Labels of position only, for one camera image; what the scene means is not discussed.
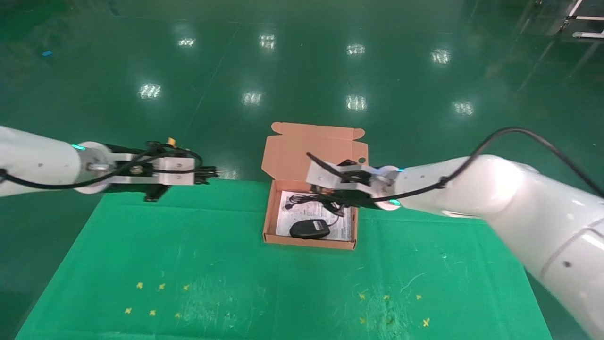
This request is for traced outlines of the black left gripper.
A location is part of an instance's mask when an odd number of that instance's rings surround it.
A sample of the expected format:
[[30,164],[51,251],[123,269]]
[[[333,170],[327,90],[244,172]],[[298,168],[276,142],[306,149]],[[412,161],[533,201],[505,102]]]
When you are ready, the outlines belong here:
[[160,184],[112,184],[111,193],[142,192],[145,202],[157,202],[170,189],[170,186]]

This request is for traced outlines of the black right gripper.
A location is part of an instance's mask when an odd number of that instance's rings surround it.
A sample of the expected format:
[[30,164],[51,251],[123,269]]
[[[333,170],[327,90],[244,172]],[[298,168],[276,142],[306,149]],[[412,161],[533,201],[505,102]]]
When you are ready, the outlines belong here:
[[348,207],[365,207],[367,209],[392,209],[392,203],[373,202],[371,195],[362,191],[340,191],[339,195],[326,195],[326,210],[342,212]]

